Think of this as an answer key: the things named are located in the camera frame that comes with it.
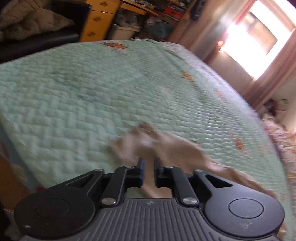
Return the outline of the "beige smiley print baby garment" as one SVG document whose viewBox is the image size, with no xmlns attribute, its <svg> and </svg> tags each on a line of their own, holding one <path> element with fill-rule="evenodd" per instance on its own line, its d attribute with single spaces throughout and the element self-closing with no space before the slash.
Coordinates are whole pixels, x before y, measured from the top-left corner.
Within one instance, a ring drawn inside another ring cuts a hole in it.
<svg viewBox="0 0 296 241">
<path fill-rule="evenodd" d="M 155 186 L 155 158 L 159 158 L 163 166 L 179 167 L 185 173 L 192 173 L 196 169 L 205 170 L 275 197 L 272 190 L 264 188 L 250 175 L 208 158 L 198 144 L 169 132 L 158 131 L 148 123 L 141 123 L 121 137 L 110 141 L 110 147 L 123 166 L 133 166 L 138 158 L 144 158 L 145 174 L 142 191 L 149 198 L 171 197 L 168 188 Z"/>
</svg>

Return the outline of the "green quilted bee bedspread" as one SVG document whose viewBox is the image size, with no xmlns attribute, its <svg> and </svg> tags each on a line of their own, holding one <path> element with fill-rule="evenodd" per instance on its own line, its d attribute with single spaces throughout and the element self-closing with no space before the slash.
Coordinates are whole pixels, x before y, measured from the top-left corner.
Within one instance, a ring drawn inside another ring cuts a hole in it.
<svg viewBox="0 0 296 241">
<path fill-rule="evenodd" d="M 287 171 L 261 120 L 183 46 L 74 43 L 1 65 L 1 154 L 30 192 L 113 171 L 109 141 L 142 122 L 273 190 L 285 209 L 284 239 L 295 240 Z"/>
</svg>

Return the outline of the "floral folded duvet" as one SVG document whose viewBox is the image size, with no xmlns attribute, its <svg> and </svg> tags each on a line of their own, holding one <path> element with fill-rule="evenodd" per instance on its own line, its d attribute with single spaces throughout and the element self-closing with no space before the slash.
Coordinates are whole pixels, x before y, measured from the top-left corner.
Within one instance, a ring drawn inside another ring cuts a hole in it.
<svg viewBox="0 0 296 241">
<path fill-rule="evenodd" d="M 288 179 L 295 181 L 295 138 L 272 116 L 265 115 L 261 121 L 279 153 Z"/>
</svg>

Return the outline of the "cluttered nightstand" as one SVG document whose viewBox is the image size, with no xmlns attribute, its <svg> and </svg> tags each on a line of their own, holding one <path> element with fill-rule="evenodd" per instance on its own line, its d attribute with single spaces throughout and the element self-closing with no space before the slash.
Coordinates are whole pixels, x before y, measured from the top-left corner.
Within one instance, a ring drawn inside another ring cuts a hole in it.
<svg viewBox="0 0 296 241">
<path fill-rule="evenodd" d="M 286 98 L 280 100 L 270 98 L 263 104 L 261 116 L 269 115 L 282 119 L 287 114 L 288 104 L 289 102 Z"/>
</svg>

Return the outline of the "white storage bin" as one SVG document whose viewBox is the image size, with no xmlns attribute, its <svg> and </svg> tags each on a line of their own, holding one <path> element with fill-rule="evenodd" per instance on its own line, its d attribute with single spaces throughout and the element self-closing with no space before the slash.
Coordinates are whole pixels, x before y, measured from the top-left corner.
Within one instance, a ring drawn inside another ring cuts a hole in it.
<svg viewBox="0 0 296 241">
<path fill-rule="evenodd" d="M 135 33 L 139 32 L 140 28 L 135 27 L 122 27 L 116 24 L 112 25 L 108 39 L 110 40 L 130 40 Z"/>
</svg>

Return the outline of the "pink window curtains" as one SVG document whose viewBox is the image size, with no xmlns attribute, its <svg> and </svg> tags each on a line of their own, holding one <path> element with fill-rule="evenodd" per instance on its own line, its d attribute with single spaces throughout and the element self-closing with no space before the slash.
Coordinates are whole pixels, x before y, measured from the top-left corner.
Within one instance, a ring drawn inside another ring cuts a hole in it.
<svg viewBox="0 0 296 241">
<path fill-rule="evenodd" d="M 295 1 L 207 1 L 179 43 L 259 109 L 295 75 Z"/>
</svg>

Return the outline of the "wooden drawer desk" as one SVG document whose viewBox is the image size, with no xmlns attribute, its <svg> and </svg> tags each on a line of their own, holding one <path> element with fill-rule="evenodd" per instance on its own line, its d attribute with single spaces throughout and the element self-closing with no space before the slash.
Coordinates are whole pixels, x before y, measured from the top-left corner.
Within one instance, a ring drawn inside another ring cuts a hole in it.
<svg viewBox="0 0 296 241">
<path fill-rule="evenodd" d="M 80 42 L 104 40 L 115 14 L 119 9 L 126 9 L 141 15 L 147 13 L 143 6 L 132 3 L 132 1 L 86 0 L 81 2 L 91 5 L 91 11 L 84 24 Z"/>
</svg>

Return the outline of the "wooden bookshelf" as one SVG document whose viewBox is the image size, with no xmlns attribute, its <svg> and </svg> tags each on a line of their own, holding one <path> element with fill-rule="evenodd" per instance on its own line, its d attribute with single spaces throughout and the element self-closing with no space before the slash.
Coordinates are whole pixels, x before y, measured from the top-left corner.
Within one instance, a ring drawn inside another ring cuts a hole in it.
<svg viewBox="0 0 296 241">
<path fill-rule="evenodd" d="M 136 38 L 175 43 L 200 17 L 206 1 L 122 1 L 122 4 L 122 9 L 144 12 Z"/>
</svg>

